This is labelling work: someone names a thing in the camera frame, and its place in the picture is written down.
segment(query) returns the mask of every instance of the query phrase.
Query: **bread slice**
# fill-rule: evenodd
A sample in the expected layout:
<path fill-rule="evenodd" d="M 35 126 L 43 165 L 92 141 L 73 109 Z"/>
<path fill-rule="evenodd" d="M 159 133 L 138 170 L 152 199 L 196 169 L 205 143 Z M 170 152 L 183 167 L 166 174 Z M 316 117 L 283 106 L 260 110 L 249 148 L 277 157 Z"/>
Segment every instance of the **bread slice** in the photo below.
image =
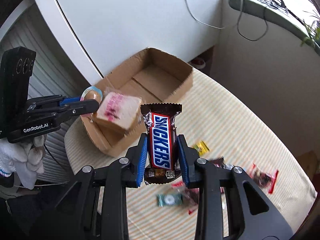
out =
<path fill-rule="evenodd" d="M 141 98 L 110 92 L 103 99 L 94 121 L 115 131 L 128 132 L 136 123 Z"/>

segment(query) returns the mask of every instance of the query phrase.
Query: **metal screw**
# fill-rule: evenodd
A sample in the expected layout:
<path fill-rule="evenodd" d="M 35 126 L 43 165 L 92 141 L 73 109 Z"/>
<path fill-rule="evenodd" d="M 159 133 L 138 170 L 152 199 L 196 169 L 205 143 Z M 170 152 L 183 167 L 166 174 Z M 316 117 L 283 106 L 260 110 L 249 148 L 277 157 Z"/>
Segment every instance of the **metal screw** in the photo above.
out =
<path fill-rule="evenodd" d="M 207 162 L 207 160 L 205 158 L 198 158 L 197 159 L 197 163 L 199 164 L 205 164 Z"/>
<path fill-rule="evenodd" d="M 236 166 L 236 167 L 233 168 L 233 171 L 235 173 L 239 173 L 240 174 L 240 173 L 242 173 L 243 169 L 241 167 Z"/>
<path fill-rule="evenodd" d="M 90 171 L 91 171 L 91 166 L 84 166 L 84 167 L 82 168 L 82 171 L 83 171 L 84 173 L 90 172 Z"/>
<path fill-rule="evenodd" d="M 121 158 L 121 159 L 119 160 L 119 162 L 120 162 L 121 164 L 127 164 L 127 163 L 129 162 L 129 159 L 126 158 L 126 157 L 124 157 L 124 158 Z"/>

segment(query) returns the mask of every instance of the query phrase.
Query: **open cardboard box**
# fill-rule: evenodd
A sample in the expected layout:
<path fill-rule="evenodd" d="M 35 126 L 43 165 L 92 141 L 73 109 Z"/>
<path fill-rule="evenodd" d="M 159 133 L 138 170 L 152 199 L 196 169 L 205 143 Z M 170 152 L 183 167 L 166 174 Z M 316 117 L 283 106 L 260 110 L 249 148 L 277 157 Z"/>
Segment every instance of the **open cardboard box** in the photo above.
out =
<path fill-rule="evenodd" d="M 116 67 L 96 85 L 101 91 L 114 87 L 125 95 L 141 97 L 146 104 L 176 103 L 192 87 L 192 67 L 168 53 L 144 49 Z M 118 133 L 81 117 L 94 145 L 103 153 L 118 157 L 141 133 L 144 122 L 129 133 Z"/>

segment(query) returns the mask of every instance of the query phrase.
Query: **white glove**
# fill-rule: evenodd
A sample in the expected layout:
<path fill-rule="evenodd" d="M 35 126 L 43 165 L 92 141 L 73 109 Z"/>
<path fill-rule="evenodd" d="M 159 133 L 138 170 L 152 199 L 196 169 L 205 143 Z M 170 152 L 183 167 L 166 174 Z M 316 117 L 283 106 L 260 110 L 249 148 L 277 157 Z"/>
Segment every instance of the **white glove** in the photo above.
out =
<path fill-rule="evenodd" d="M 6 138 L 1 139 L 0 174 L 9 177 L 16 171 L 23 186 L 33 189 L 37 173 L 44 173 L 44 141 L 44 135 L 15 144 L 9 143 Z"/>

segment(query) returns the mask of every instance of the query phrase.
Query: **table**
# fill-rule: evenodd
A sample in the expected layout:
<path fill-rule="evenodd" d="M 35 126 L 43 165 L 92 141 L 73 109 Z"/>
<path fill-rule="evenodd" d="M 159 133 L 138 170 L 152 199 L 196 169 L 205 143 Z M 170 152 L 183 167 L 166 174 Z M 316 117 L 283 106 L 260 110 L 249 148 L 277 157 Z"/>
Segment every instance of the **table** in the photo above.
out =
<path fill-rule="evenodd" d="M 265 172 L 279 170 L 274 193 L 264 192 L 296 232 L 317 193 L 279 138 L 239 99 L 196 69 L 193 87 L 179 103 L 182 104 L 182 113 L 176 117 L 177 133 L 184 134 L 190 146 L 203 140 L 210 149 L 204 158 L 224 156 L 226 163 L 247 170 L 252 163 Z M 80 118 L 66 133 L 65 147 L 74 173 L 85 165 L 100 168 L 115 160 L 93 145 Z M 188 215 L 187 208 L 181 206 L 157 206 L 156 195 L 171 191 L 169 184 L 146 186 L 142 183 L 138 189 L 127 189 L 130 239 L 194 239 L 197 212 Z M 101 210 L 102 192 L 98 210 Z M 226 236 L 226 210 L 223 210 L 223 218 Z"/>

